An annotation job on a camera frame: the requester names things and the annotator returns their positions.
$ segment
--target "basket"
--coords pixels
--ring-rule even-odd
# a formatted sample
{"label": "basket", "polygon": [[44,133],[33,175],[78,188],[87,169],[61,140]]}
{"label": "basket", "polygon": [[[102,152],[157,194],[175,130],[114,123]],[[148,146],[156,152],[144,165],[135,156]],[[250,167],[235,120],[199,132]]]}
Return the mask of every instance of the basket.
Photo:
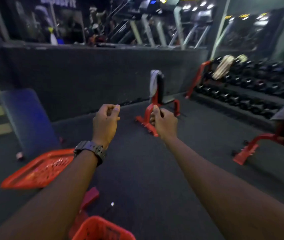
{"label": "basket", "polygon": [[89,217],[72,240],[135,240],[129,231],[99,216]]}
{"label": "basket", "polygon": [[21,190],[44,188],[73,161],[73,151],[62,149],[44,153],[6,178],[0,187]]}

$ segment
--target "rubber floor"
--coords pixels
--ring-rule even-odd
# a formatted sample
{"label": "rubber floor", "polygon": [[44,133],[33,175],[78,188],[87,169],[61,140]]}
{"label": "rubber floor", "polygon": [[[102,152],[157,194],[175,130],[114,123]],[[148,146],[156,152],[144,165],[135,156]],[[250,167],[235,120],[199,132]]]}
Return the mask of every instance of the rubber floor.
{"label": "rubber floor", "polygon": [[[284,183],[253,164],[237,165],[231,151],[241,141],[262,133],[243,122],[179,96],[178,136],[201,156],[284,203]],[[147,102],[121,108],[116,136],[105,163],[91,181],[100,198],[87,211],[131,231],[136,239],[224,239],[188,186],[174,157],[159,138],[134,121]],[[74,147],[92,135],[92,117],[86,115],[54,123],[64,147]],[[0,183],[23,163],[15,160],[20,148],[13,134],[0,136]],[[267,144],[254,160],[276,158],[284,149]],[[0,189],[0,224],[28,201],[36,190]],[[114,206],[107,210],[111,202]]]}

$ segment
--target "dumbbell rack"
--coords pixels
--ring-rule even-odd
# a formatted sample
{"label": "dumbbell rack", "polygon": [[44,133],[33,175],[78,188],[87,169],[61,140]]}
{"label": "dumbbell rack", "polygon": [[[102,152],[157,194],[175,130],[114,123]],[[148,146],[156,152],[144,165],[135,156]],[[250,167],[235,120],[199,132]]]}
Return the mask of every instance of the dumbbell rack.
{"label": "dumbbell rack", "polygon": [[[277,109],[275,110],[273,109],[274,111],[277,111],[284,105],[284,98],[265,94],[262,91],[254,91],[248,88],[242,88],[240,86],[231,85],[228,82],[225,82],[225,79],[224,79],[225,77],[222,79],[224,80],[223,82],[220,82],[219,80],[215,81],[213,79],[207,78],[208,72],[214,71],[217,65],[219,64],[220,60],[221,58],[219,57],[219,58],[216,58],[214,61],[208,61],[202,64],[202,66],[200,67],[197,73],[197,77],[194,79],[194,82],[192,84],[193,87],[190,88],[190,91],[188,92],[187,97],[189,97],[189,95],[192,94],[191,97],[193,99],[201,103],[204,103],[210,107],[218,109],[224,113],[227,113],[231,115],[232,117],[236,117],[237,119],[251,123],[261,129],[265,129],[267,131],[274,131],[274,125],[268,119],[270,116],[268,116],[268,118],[265,118],[263,115],[253,114],[249,110],[240,109],[238,105],[237,106],[230,105],[228,104],[228,102],[222,102],[218,100],[217,98],[213,98],[212,94],[204,95],[201,92],[196,92],[200,90],[201,85],[204,85],[205,87],[212,88],[212,91],[217,91],[217,90],[224,91],[224,92],[229,91],[230,93],[235,93],[241,97],[248,97],[251,101],[253,100],[261,101],[263,104],[265,104],[265,106],[266,104],[276,105]],[[263,67],[270,67],[270,66],[272,65],[263,64]],[[247,78],[247,76],[243,76],[244,69],[241,71],[240,74],[237,74],[236,76],[241,76],[242,79]]]}

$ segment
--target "watch strap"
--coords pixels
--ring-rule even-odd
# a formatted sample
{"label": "watch strap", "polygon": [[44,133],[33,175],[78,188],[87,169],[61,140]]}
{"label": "watch strap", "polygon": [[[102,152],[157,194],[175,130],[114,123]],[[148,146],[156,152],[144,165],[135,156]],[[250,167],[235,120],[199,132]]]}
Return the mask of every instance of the watch strap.
{"label": "watch strap", "polygon": [[83,150],[92,151],[96,155],[96,157],[98,158],[97,166],[102,164],[106,156],[106,152],[102,145],[96,145],[92,141],[84,140],[84,141],[81,141],[74,149],[74,157],[77,157],[80,154],[80,152]]}

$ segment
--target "red object on floor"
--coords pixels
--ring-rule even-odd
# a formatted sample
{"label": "red object on floor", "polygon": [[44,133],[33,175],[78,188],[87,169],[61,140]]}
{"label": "red object on floor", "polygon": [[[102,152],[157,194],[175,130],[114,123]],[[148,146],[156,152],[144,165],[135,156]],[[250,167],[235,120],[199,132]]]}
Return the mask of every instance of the red object on floor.
{"label": "red object on floor", "polygon": [[259,140],[271,140],[276,143],[279,143],[281,145],[284,145],[284,138],[277,136],[276,134],[261,134],[257,137],[255,137],[250,143],[248,143],[247,146],[245,146],[240,153],[238,153],[234,158],[233,161],[237,162],[240,165],[243,165],[247,158],[255,152],[255,150],[258,148],[257,142]]}
{"label": "red object on floor", "polygon": [[99,216],[89,217],[72,240],[135,240],[129,231]]}
{"label": "red object on floor", "polygon": [[93,201],[99,198],[99,196],[100,192],[95,187],[93,187],[92,189],[90,189],[85,193],[80,207],[80,212],[76,216],[73,225],[69,230],[68,234],[69,239],[72,239],[74,237],[74,235],[77,233],[81,225],[87,220],[88,215],[85,212],[86,207],[88,207],[88,205],[90,205]]}
{"label": "red object on floor", "polygon": [[73,161],[73,151],[74,148],[44,153],[6,178],[0,187],[20,190],[44,188]]}
{"label": "red object on floor", "polygon": [[188,89],[188,92],[186,93],[186,96],[185,98],[190,98],[192,92],[193,92],[193,89],[195,88],[195,86],[199,83],[199,81],[201,80],[202,78],[202,73],[204,71],[204,68],[209,65],[211,66],[212,65],[212,62],[209,60],[209,61],[206,61],[204,63],[201,64],[201,66],[199,67],[199,69],[197,70],[197,73],[196,73],[196,76],[193,78],[193,81],[192,81],[192,84],[191,86],[189,87]]}
{"label": "red object on floor", "polygon": [[[156,128],[150,124],[150,116],[153,112],[154,105],[157,105],[158,107],[162,106],[158,102],[158,96],[159,96],[159,90],[156,91],[155,95],[152,97],[152,103],[146,108],[144,117],[142,116],[136,116],[135,120],[140,122],[145,128],[148,129],[149,133],[152,133],[155,137],[158,137],[158,133],[156,132]],[[180,116],[180,101],[178,99],[173,100],[174,102],[174,115],[176,117]]]}

